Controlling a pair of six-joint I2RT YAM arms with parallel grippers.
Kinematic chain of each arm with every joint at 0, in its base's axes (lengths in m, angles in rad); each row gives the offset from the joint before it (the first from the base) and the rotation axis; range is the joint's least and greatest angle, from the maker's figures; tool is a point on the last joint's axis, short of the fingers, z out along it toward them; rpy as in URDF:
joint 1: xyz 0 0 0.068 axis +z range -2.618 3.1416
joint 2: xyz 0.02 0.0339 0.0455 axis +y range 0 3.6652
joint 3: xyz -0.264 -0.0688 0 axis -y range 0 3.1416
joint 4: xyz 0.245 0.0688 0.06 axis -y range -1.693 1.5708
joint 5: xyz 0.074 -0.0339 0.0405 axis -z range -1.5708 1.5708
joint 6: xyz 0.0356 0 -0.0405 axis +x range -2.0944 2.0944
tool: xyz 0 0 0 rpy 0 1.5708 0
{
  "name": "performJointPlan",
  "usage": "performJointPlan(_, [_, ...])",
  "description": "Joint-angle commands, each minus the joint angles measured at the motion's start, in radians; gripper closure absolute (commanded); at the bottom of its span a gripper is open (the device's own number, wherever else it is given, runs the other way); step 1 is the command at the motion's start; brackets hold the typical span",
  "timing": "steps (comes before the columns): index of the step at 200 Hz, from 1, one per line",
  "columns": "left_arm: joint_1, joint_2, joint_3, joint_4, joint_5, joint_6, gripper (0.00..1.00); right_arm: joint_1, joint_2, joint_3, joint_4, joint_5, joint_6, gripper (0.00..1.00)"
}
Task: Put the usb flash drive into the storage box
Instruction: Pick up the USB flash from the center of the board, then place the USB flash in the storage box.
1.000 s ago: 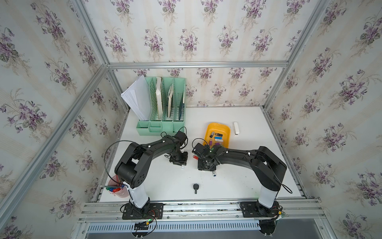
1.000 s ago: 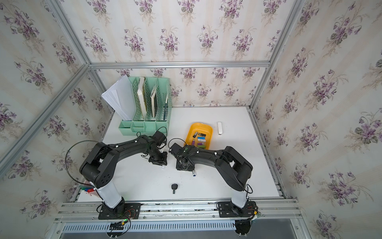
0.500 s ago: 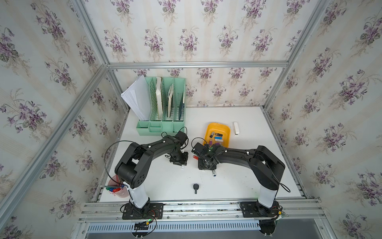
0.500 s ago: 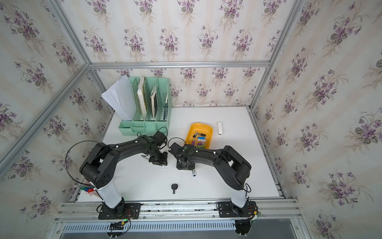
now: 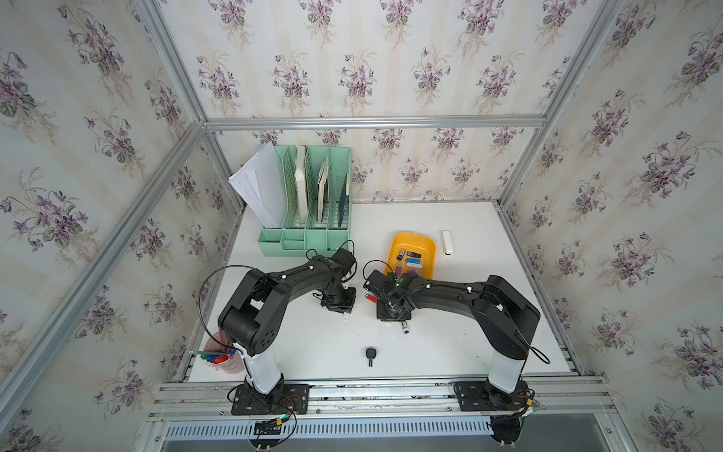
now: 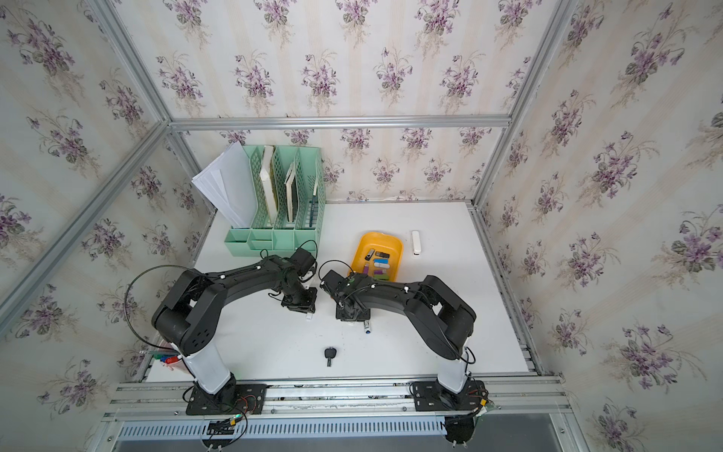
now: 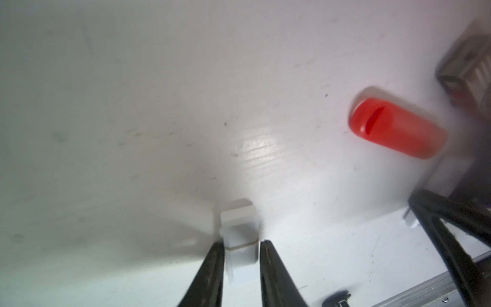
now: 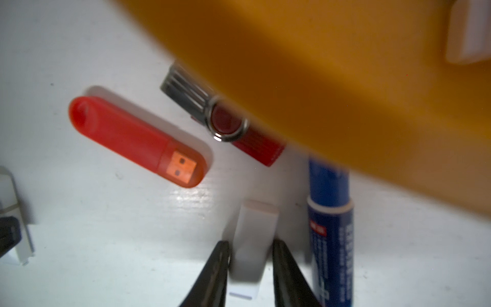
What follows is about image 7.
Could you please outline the brown usb drive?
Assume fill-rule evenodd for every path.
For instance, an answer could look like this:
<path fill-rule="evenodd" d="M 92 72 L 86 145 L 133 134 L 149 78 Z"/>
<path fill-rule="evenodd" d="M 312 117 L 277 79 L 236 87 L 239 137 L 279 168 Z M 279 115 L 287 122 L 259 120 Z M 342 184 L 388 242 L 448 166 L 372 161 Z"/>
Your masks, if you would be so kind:
<path fill-rule="evenodd" d="M 455 106 L 490 120 L 490 35 L 471 35 L 452 47 L 435 77 Z"/>

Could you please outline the red usb drive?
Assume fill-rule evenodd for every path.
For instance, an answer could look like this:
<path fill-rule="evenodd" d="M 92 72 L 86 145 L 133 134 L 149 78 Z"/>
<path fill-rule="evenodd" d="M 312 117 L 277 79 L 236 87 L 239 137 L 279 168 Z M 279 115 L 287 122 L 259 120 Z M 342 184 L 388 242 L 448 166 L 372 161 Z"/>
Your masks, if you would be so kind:
<path fill-rule="evenodd" d="M 356 105 L 349 127 L 360 138 L 418 159 L 432 158 L 448 139 L 447 131 L 437 124 L 379 98 Z"/>

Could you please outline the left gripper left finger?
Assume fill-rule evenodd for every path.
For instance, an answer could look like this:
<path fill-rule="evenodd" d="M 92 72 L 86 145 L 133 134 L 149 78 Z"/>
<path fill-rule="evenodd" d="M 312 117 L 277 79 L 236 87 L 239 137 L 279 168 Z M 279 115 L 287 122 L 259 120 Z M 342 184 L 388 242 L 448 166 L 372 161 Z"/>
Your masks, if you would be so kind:
<path fill-rule="evenodd" d="M 178 307 L 221 307 L 224 269 L 225 247 L 213 243 Z"/>

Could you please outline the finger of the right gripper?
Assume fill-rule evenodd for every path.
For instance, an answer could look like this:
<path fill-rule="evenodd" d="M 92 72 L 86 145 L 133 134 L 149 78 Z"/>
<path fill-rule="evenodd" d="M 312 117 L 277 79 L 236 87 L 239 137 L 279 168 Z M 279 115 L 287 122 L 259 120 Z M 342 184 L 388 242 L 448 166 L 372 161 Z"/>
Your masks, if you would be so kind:
<path fill-rule="evenodd" d="M 409 197 L 409 207 L 439 252 L 465 306 L 490 306 L 490 279 L 444 225 L 447 221 L 490 245 L 490 211 L 484 206 L 455 202 L 428 190 Z"/>

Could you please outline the small white usb drive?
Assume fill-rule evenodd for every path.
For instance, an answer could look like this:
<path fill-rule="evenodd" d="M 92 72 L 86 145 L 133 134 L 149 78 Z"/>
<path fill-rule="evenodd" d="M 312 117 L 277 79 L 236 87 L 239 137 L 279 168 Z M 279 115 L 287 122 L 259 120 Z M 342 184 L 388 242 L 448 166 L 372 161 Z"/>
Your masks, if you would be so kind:
<path fill-rule="evenodd" d="M 243 198 L 227 203 L 219 217 L 229 283 L 239 285 L 257 279 L 260 218 L 253 202 Z"/>

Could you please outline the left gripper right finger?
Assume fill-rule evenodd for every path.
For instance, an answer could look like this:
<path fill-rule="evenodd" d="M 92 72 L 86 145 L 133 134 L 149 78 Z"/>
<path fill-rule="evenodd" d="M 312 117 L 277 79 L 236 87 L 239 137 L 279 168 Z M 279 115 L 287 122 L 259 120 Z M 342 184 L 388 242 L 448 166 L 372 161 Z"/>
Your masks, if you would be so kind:
<path fill-rule="evenodd" d="M 260 281 L 262 306 L 307 306 L 270 240 L 260 243 Z"/>

